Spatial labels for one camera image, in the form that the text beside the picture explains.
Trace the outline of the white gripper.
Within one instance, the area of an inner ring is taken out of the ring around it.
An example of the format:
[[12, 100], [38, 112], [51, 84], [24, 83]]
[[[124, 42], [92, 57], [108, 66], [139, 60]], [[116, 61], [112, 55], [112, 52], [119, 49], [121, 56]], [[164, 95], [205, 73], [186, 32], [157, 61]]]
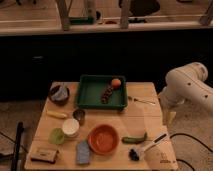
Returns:
[[173, 111], [166, 103], [165, 90], [166, 88], [163, 88], [163, 90], [158, 94], [158, 99], [162, 109], [162, 122], [165, 126], [169, 126], [175, 118], [176, 112]]

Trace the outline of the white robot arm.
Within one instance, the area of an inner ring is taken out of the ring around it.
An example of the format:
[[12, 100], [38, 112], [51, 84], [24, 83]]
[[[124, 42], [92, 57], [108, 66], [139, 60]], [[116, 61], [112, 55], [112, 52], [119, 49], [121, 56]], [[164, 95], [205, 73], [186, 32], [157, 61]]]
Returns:
[[174, 107], [185, 100], [203, 107], [213, 114], [213, 88], [204, 83], [208, 70], [200, 62], [192, 62], [170, 70], [166, 76], [166, 86], [159, 93], [163, 113], [162, 122], [168, 126], [176, 115]]

